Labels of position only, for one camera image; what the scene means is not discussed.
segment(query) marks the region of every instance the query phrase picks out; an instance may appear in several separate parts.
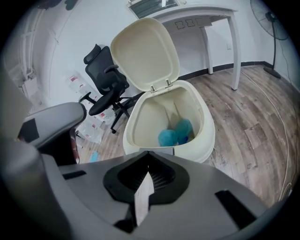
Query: white cable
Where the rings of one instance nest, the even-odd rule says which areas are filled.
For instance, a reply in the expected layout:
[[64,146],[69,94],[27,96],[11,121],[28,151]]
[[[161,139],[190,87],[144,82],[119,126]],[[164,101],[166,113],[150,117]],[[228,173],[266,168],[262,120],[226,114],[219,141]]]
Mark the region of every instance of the white cable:
[[269,102],[273,105],[273,107],[274,107],[274,109],[275,109],[275,111],[277,112],[277,115],[278,115],[278,117],[279,117],[279,119],[280,119],[280,121],[282,122],[282,125],[283,125],[283,128],[284,128],[284,130],[285,130],[285,139],[286,139],[286,169],[285,169],[285,177],[284,177],[284,180],[283,180],[283,183],[282,183],[282,188],[281,188],[281,191],[280,191],[280,195],[279,195],[279,201],[282,199],[282,196],[283,196],[283,193],[285,192],[285,190],[286,190],[286,188],[287,188],[287,186],[289,186],[289,185],[292,185],[290,182],[286,185],[286,187],[285,187],[285,189],[284,189],[284,186],[285,186],[285,180],[286,180],[286,177],[287,177],[287,170],[288,170],[288,163],[289,163],[289,142],[288,142],[288,139],[287,139],[287,133],[286,133],[286,128],[285,128],[285,124],[284,124],[284,122],[283,122],[283,120],[282,120],[282,118],[281,118],[281,116],[280,116],[280,114],[279,114],[279,112],[278,112],[278,110],[277,110],[277,108],[275,107],[275,105],[272,103],[272,101],[269,99],[269,97],[268,97],[268,95],[247,75],[247,74],[245,74],[245,73],[243,73],[242,71],[241,71],[241,73],[243,74],[243,75],[245,75],[256,87],[258,87],[261,91],[262,91],[262,93],[266,96],[266,98],[269,100]]

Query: black office chair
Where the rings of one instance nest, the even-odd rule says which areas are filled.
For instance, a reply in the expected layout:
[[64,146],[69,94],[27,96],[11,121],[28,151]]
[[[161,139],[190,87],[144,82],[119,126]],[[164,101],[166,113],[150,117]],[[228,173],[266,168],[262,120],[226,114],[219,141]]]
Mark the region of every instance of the black office chair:
[[129,117],[127,110],[135,105],[143,92],[134,97],[120,97],[125,92],[125,89],[129,87],[129,84],[126,81],[126,77],[117,70],[118,65],[113,64],[113,58],[108,46],[101,49],[96,44],[94,49],[85,56],[83,62],[87,64],[85,68],[86,73],[91,77],[98,91],[103,96],[98,101],[95,101],[90,98],[89,92],[79,102],[86,99],[94,104],[89,111],[90,116],[100,114],[112,105],[116,118],[112,123],[111,130],[115,134],[116,130],[113,129],[115,124],[123,113]]

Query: black baseboard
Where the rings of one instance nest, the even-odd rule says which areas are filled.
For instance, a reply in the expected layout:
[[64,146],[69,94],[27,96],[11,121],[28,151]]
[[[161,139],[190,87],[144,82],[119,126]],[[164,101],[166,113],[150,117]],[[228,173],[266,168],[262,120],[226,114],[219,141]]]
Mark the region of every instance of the black baseboard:
[[[242,62],[241,66],[245,67],[245,66],[253,66],[253,65],[265,65],[267,67],[272,67],[271,64],[269,64],[268,62],[265,61],[252,61],[252,62]],[[217,72],[217,71],[221,71],[221,70],[225,70],[225,69],[231,69],[233,68],[233,63],[229,63],[229,64],[224,64],[224,65],[220,65],[220,66],[215,66],[213,67],[213,71]],[[189,73],[189,74],[185,74],[183,76],[180,76],[179,79],[180,80],[187,80],[187,79],[191,79],[193,77],[198,77],[204,74],[208,74],[208,68],[203,69],[203,70],[199,70],[193,73]]]

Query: desk leg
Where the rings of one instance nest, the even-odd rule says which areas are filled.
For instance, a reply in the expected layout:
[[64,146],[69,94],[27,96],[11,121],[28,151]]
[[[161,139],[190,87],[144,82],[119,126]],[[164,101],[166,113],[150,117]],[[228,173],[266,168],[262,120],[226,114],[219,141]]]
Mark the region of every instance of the desk leg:
[[233,78],[231,88],[233,90],[237,90],[240,80],[240,37],[234,14],[228,17],[227,20],[230,27],[233,46]]
[[208,67],[208,73],[213,74],[213,69],[212,69],[212,59],[211,59],[211,52],[210,52],[210,43],[208,42],[208,37],[206,34],[205,27],[200,28],[200,31],[202,33],[202,37],[204,40],[205,44],[205,49],[206,49],[206,64]]

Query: trash can lid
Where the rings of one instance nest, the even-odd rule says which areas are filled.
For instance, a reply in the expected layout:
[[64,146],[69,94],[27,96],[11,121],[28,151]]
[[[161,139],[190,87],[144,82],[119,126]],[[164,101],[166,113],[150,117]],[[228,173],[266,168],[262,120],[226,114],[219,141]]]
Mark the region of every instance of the trash can lid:
[[165,88],[179,77],[171,36],[153,18],[137,20],[121,31],[112,41],[111,52],[125,76],[142,91]]

